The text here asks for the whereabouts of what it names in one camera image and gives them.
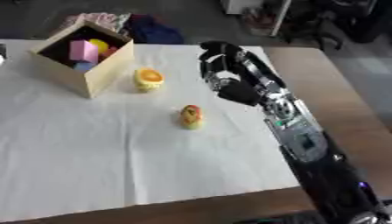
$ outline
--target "white paper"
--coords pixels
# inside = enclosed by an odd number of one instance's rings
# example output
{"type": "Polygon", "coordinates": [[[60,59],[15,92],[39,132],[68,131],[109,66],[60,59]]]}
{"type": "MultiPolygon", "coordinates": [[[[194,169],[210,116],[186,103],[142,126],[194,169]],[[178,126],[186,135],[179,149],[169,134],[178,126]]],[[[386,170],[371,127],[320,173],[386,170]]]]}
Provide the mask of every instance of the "white paper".
{"type": "Polygon", "coordinates": [[[263,112],[211,92],[200,53],[136,45],[129,70],[93,100],[10,57],[0,67],[0,221],[297,186],[263,112]],[[139,67],[161,72],[163,87],[138,93],[139,67]],[[188,104],[202,108],[202,129],[178,125],[188,104]]]}

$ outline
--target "robotic arm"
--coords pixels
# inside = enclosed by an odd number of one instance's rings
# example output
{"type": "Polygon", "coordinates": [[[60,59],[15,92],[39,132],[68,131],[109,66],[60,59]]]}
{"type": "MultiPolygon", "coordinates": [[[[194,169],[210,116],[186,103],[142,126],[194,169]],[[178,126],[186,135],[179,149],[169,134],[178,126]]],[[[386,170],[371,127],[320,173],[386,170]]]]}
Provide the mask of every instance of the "robotic arm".
{"type": "Polygon", "coordinates": [[[392,223],[384,205],[362,180],[305,104],[252,52],[226,42],[202,43],[201,77],[220,98],[260,105],[281,152],[328,224],[392,223]],[[239,78],[221,78],[229,71],[239,78]]]}

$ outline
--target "wooden box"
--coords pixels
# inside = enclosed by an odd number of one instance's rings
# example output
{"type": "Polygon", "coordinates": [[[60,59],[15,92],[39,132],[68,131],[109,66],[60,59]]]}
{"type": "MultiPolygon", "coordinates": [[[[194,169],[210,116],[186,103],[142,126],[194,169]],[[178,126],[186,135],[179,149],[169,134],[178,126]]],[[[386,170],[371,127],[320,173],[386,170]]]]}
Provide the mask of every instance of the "wooden box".
{"type": "Polygon", "coordinates": [[[105,89],[134,59],[133,40],[97,24],[81,20],[31,49],[31,56],[46,75],[78,94],[93,98],[105,89]],[[119,50],[83,73],[68,58],[70,41],[101,39],[119,50]]]}

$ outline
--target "yellow fruit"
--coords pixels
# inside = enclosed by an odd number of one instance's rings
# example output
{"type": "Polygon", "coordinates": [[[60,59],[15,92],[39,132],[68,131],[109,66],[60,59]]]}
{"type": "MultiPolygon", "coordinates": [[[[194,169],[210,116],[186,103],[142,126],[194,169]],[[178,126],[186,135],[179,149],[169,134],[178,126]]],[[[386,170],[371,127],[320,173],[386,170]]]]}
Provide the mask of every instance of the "yellow fruit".
{"type": "Polygon", "coordinates": [[[98,53],[105,53],[109,49],[109,45],[100,39],[92,38],[88,42],[95,46],[98,46],[98,53]]]}
{"type": "Polygon", "coordinates": [[[151,68],[140,68],[135,73],[135,83],[140,91],[148,92],[160,88],[165,82],[164,76],[151,68]]]}

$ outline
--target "blue block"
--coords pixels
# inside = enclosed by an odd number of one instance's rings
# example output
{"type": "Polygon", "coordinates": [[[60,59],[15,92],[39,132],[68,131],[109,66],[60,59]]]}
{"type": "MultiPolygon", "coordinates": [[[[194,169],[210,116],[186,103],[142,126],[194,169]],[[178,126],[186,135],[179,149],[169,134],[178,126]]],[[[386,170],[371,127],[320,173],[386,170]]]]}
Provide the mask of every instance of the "blue block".
{"type": "Polygon", "coordinates": [[[88,70],[90,70],[91,68],[95,67],[96,64],[92,63],[92,62],[78,62],[73,69],[86,73],[88,72],[88,70]]]}

